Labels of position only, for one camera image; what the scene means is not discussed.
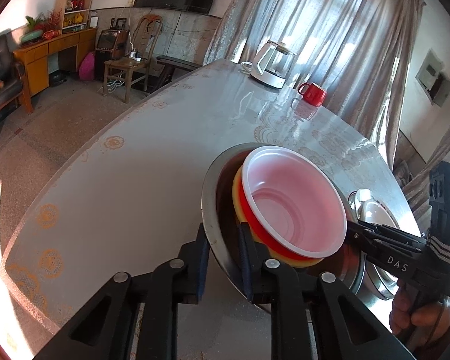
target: metal lid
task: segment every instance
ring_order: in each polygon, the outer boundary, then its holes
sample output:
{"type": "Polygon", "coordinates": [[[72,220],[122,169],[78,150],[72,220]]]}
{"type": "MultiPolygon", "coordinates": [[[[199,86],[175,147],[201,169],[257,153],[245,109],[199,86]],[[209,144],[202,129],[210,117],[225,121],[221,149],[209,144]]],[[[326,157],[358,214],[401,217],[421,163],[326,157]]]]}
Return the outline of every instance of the metal lid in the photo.
{"type": "Polygon", "coordinates": [[[287,45],[285,43],[282,43],[282,42],[277,43],[277,42],[274,42],[273,40],[269,40],[267,43],[276,45],[277,46],[276,50],[281,52],[282,54],[293,55],[293,56],[295,55],[295,53],[293,51],[287,49],[287,45]]]}

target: drawer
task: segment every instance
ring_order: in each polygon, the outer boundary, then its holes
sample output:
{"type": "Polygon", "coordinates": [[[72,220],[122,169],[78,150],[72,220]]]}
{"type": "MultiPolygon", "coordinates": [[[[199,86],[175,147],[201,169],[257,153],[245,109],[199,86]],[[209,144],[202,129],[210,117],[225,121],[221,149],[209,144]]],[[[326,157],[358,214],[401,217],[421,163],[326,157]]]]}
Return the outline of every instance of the drawer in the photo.
{"type": "Polygon", "coordinates": [[[48,44],[42,44],[41,46],[38,46],[30,51],[27,51],[25,53],[24,62],[26,65],[28,65],[33,61],[36,61],[37,59],[44,57],[45,55],[48,55],[48,44]]]}
{"type": "Polygon", "coordinates": [[[30,96],[48,88],[47,57],[37,59],[26,67],[30,96]]]}
{"type": "Polygon", "coordinates": [[[48,55],[48,44],[38,46],[35,49],[35,61],[44,57],[45,55],[48,55]]]}
{"type": "Polygon", "coordinates": [[[57,39],[48,44],[48,54],[54,54],[65,48],[65,39],[57,39]]]}
{"type": "Polygon", "coordinates": [[[92,39],[95,40],[95,33],[96,31],[84,31],[80,34],[80,43],[91,41],[92,39]]]}
{"type": "Polygon", "coordinates": [[[25,62],[26,65],[35,61],[35,49],[27,51],[25,53],[25,58],[23,59],[23,61],[25,62]]]}
{"type": "Polygon", "coordinates": [[[79,42],[79,39],[80,39],[80,35],[79,34],[67,36],[66,38],[64,38],[65,48],[77,45],[78,42],[79,42]]]}

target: red mug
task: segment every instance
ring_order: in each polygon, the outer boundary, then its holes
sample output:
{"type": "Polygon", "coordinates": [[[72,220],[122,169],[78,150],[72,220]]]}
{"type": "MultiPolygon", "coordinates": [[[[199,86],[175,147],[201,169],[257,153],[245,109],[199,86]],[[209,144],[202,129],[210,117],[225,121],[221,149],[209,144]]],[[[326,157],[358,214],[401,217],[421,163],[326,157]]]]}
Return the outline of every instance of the red mug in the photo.
{"type": "Polygon", "coordinates": [[[303,96],[303,99],[306,102],[314,105],[315,107],[320,107],[325,100],[325,96],[327,96],[326,90],[319,87],[317,84],[308,84],[306,82],[298,87],[298,93],[303,96]],[[308,86],[308,88],[305,90],[305,92],[302,92],[302,88],[306,85],[308,86]]]}

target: white kettle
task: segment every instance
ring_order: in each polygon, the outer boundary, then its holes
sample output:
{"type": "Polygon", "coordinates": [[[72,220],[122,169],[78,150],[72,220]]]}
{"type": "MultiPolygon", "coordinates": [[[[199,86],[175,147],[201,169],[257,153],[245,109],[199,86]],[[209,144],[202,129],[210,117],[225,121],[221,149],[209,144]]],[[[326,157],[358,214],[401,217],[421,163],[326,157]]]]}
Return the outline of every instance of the white kettle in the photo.
{"type": "Polygon", "coordinates": [[[294,56],[295,53],[283,43],[269,40],[255,56],[253,63],[243,62],[242,66],[258,81],[281,89],[290,74],[294,56]]]}

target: beige curtain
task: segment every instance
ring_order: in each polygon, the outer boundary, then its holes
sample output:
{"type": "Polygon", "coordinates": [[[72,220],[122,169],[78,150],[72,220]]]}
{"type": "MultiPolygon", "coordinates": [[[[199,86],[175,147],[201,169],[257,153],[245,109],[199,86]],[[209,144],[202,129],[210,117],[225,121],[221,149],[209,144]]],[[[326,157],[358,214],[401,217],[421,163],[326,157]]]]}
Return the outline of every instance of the beige curtain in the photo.
{"type": "Polygon", "coordinates": [[[287,84],[314,82],[325,106],[393,165],[423,0],[233,0],[204,64],[250,61],[269,39],[296,52],[287,84]]]}
{"type": "Polygon", "coordinates": [[[425,168],[416,175],[412,181],[402,188],[413,215],[420,218],[429,209],[428,186],[430,184],[430,171],[441,161],[450,162],[450,127],[443,136],[439,145],[427,161],[425,168]]]}

